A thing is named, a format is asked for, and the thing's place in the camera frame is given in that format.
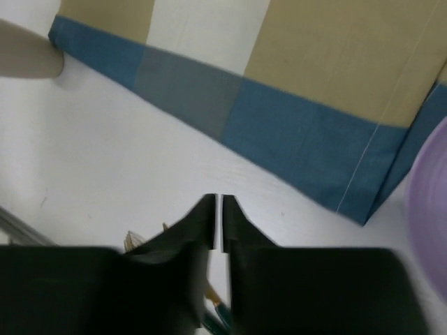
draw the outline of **tabletop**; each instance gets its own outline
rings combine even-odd
[[[0,0],[0,18],[45,35],[58,6]],[[233,194],[282,246],[396,250],[433,334],[447,334],[408,243],[405,182],[362,228],[70,57],[54,80],[0,78],[0,101],[0,205],[58,244],[122,250],[128,230],[153,237],[204,193]],[[209,277],[228,301],[219,235],[216,248]]]

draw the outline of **purple bowl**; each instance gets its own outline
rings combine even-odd
[[[416,258],[447,302],[447,118],[414,161],[406,190],[406,219]]]

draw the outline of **tan stripe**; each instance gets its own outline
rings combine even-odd
[[[443,84],[447,84],[447,63],[444,64],[444,67],[439,74],[438,81],[442,82]]]
[[[245,75],[409,126],[447,55],[447,0],[271,0]]]
[[[61,0],[59,15],[146,43],[155,0]]]

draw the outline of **folded cloth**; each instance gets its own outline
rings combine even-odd
[[[445,17],[447,0],[62,0],[49,37],[364,224],[447,114]]]

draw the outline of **gray patch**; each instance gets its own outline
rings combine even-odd
[[[146,101],[219,140],[242,77],[147,47],[133,90]]]

